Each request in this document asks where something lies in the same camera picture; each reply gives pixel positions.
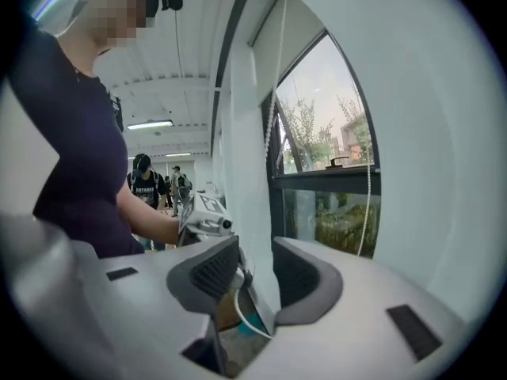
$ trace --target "black t-shirt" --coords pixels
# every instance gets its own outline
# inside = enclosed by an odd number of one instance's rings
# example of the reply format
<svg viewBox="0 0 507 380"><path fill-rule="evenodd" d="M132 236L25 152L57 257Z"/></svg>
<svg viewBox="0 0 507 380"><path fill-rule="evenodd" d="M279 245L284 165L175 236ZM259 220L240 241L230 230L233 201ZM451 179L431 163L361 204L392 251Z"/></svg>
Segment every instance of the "black t-shirt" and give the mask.
<svg viewBox="0 0 507 380"><path fill-rule="evenodd" d="M33 22L8 79L59 155L34 215L60 226L70 238L90 243L99 257L143 253L116 203L128 154L99 78L76 71L57 39Z"/></svg>
<svg viewBox="0 0 507 380"><path fill-rule="evenodd" d="M155 179L158 179L158 193L155 193ZM156 210L158 207L158 194L163 196L167 193L167 187L162 176L150 170L150 176L146 180L142 177L133 180L134 188L132 189L132 174L129 173L127 182L131 192Z"/></svg>

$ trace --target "ceiling light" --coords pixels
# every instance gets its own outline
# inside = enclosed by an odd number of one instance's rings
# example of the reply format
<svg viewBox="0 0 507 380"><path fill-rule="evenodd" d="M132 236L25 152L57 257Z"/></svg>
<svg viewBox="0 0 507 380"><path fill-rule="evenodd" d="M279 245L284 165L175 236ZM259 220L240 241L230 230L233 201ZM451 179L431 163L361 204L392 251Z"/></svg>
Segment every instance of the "ceiling light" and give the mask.
<svg viewBox="0 0 507 380"><path fill-rule="evenodd" d="M154 128L154 127L172 127L173 121L153 121L149 123L135 123L133 125L128 125L127 128L129 130L140 130L142 128Z"/></svg>
<svg viewBox="0 0 507 380"><path fill-rule="evenodd" d="M173 156L190 156L190 155L191 155L190 152L185 152L184 154L167 154L166 156L168 158L170 158L170 157L173 157Z"/></svg>

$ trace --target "sky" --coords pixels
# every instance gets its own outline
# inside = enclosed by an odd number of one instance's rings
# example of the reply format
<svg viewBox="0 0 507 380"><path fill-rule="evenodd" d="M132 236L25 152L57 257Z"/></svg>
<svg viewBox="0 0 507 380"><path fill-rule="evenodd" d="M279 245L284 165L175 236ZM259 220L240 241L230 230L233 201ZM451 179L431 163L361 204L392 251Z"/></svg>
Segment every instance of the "sky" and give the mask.
<svg viewBox="0 0 507 380"><path fill-rule="evenodd" d="M290 106L297 104L298 97L308 104L315 100L314 132L318 133L334 119L331 133L338 137L340 144L343 144L340 128L347 120L338 106L337 95L347 101L354 100L361 108L345 60L328 36L308 52L276 92L279 99Z"/></svg>

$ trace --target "roller blind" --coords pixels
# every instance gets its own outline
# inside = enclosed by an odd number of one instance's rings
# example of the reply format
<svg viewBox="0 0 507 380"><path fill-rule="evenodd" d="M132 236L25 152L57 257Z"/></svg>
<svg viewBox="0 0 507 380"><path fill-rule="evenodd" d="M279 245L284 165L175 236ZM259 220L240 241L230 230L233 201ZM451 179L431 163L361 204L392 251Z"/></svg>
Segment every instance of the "roller blind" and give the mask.
<svg viewBox="0 0 507 380"><path fill-rule="evenodd" d="M283 9L284 0L278 0L253 46L259 104L273 88ZM279 77L323 30L322 22L301 0L287 0Z"/></svg>

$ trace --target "ceiling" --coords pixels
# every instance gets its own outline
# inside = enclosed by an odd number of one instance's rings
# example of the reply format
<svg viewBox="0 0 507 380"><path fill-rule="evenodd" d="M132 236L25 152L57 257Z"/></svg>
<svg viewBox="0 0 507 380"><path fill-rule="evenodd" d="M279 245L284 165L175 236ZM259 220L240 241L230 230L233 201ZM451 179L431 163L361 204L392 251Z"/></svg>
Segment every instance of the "ceiling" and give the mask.
<svg viewBox="0 0 507 380"><path fill-rule="evenodd" d="M48 11L40 25L49 32L62 31L75 2ZM125 127L173 121L173 127L125 128L129 156L144 152L155 161L181 152L193 154L187 158L210 156L216 67L234 0L183 4L178 12L159 10L153 28L140 30L136 40L96 62L95 73L121 100Z"/></svg>

